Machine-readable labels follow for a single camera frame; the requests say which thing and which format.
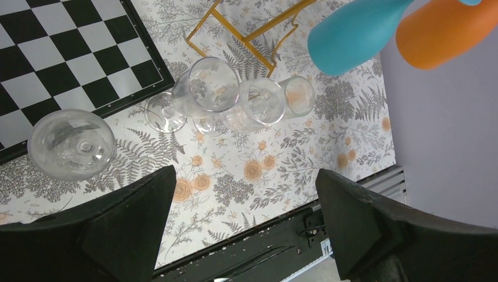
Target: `chessboard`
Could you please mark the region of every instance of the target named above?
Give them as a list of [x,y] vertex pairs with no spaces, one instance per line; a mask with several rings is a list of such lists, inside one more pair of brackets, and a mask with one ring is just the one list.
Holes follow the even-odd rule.
[[0,0],[0,164],[51,112],[105,117],[173,83],[129,0]]

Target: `table surface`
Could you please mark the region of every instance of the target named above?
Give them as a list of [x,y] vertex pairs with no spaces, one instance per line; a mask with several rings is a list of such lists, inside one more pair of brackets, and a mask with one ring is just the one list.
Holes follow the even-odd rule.
[[[294,1],[225,0],[217,9],[243,34],[278,15]],[[306,77],[317,105],[306,117],[283,120],[260,132],[207,137],[191,120],[176,134],[149,127],[142,102],[106,119],[116,136],[111,168],[79,183],[52,180],[27,156],[0,167],[0,224],[31,222],[119,189],[165,165],[177,170],[174,202],[156,267],[203,249],[317,198],[319,168],[359,180],[395,163],[380,57],[340,77],[321,73],[307,52],[311,28],[345,4],[317,1],[298,16],[299,29],[278,51],[276,81]],[[212,1],[134,0],[135,8],[178,78],[200,59],[183,40]],[[266,56],[290,30],[289,21],[257,38]],[[209,56],[234,65],[243,80],[266,74],[213,18],[192,41]]]

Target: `glass base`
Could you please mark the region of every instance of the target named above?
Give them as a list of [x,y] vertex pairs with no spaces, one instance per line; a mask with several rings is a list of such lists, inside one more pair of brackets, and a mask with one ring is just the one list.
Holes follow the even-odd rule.
[[145,118],[154,130],[173,133],[180,130],[187,119],[171,103],[171,93],[163,92],[152,97],[146,105]]
[[200,133],[208,137],[218,137],[228,132],[228,127],[218,116],[194,119],[194,125]]

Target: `chessboard frame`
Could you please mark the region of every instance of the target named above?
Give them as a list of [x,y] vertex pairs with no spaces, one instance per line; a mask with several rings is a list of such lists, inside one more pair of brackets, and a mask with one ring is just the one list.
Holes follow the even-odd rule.
[[[115,102],[112,102],[108,104],[106,107],[98,108],[93,111],[94,114],[100,116],[101,118],[106,118],[108,116],[111,116],[117,112],[120,112],[121,110],[124,110],[130,106],[133,106],[149,97],[152,97],[160,92],[163,92],[165,90],[170,89],[174,85],[174,79],[171,75],[171,73],[168,71],[168,68],[166,67],[166,64],[161,57],[161,54],[157,50],[154,42],[152,41],[152,38],[150,37],[147,29],[143,25],[142,20],[140,19],[140,16],[136,12],[133,4],[131,3],[130,0],[120,0],[121,4],[123,5],[129,19],[133,23],[134,27],[136,28],[137,33],[139,34],[140,39],[142,42],[145,44],[147,50],[149,51],[150,57],[152,58],[152,61],[157,67],[157,70],[163,77],[163,81],[158,82],[154,84],[152,87],[149,86],[148,88],[142,89],[138,92],[136,92],[133,95],[121,98]],[[0,151],[0,165],[3,165],[11,160],[16,159],[17,157],[20,157],[22,155],[27,154],[28,148],[27,148],[27,141],[24,141],[22,143],[18,143],[14,146],[11,146],[9,148],[5,148],[4,150]]]

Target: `teal bottle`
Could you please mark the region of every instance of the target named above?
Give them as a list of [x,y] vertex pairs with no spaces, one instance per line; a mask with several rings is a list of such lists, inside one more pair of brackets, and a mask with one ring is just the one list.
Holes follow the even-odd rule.
[[388,43],[413,1],[354,0],[340,7],[309,33],[313,63],[338,76],[370,60]]

